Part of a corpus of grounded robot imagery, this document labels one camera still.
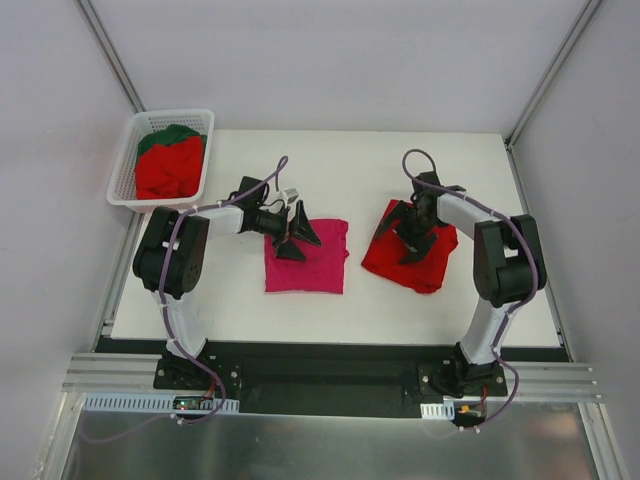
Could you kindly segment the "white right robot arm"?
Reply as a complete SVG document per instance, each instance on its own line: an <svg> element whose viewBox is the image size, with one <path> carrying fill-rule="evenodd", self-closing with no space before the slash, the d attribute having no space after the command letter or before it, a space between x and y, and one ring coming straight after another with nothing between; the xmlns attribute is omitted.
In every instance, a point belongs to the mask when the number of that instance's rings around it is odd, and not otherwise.
<svg viewBox="0 0 640 480"><path fill-rule="evenodd" d="M412 179L409 203L398 202L379 222L374 238L392 231L404 248L401 264L424 260L436 243L435 229L453 226L473 241L473 281L478 303L458 344L465 361L449 373L452 388L470 395L485 383L481 365L500 357L503 338L515 314L546 284L537 224L533 217L507 217L472 198L464 189L445 187L435 172Z"/></svg>

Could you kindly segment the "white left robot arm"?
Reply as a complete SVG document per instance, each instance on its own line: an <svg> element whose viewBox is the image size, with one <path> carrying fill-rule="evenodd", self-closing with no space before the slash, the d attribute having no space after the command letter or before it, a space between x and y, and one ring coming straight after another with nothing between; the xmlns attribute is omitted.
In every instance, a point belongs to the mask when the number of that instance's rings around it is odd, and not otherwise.
<svg viewBox="0 0 640 480"><path fill-rule="evenodd" d="M165 206L155 208L134 255L133 274L152 293L167 334L169 354L183 358L177 377L192 389L205 386L212 366L201 358L206 332L189 300L202 274L210 239L256 232L268 237L279 259L304 262L297 240L320 247L322 241L307 218L297 191L276 198L280 208L266 206L268 183L242 178L239 189L219 204L183 213Z"/></svg>

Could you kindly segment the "white perforated plastic basket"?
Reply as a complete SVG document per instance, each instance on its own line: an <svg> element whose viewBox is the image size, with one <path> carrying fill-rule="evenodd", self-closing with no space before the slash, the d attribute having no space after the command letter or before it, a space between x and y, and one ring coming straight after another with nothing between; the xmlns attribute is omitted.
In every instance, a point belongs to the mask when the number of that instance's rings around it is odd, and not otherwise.
<svg viewBox="0 0 640 480"><path fill-rule="evenodd" d="M189 127L207 137L198 189L191 196L138 199L135 182L137 146L144 136L160 131L171 124ZM114 206L127 207L137 213L148 213L158 206L184 210L193 205L199 205L205 190L209 161L212 158L214 125L215 114L208 109L164 109L134 114L125 124L120 139L107 188L107 201Z"/></svg>

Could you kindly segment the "pink t shirt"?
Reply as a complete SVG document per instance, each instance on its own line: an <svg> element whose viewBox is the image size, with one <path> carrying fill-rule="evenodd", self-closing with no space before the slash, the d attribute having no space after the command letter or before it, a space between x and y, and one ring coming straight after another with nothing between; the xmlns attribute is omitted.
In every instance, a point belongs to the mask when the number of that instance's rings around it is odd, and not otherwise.
<svg viewBox="0 0 640 480"><path fill-rule="evenodd" d="M345 262L349 256L349 224L341 219L315 219L311 226L322 245L299 240L294 244L304 261L278 259L268 237L264 238L265 292L312 292L341 295L344 292Z"/></svg>

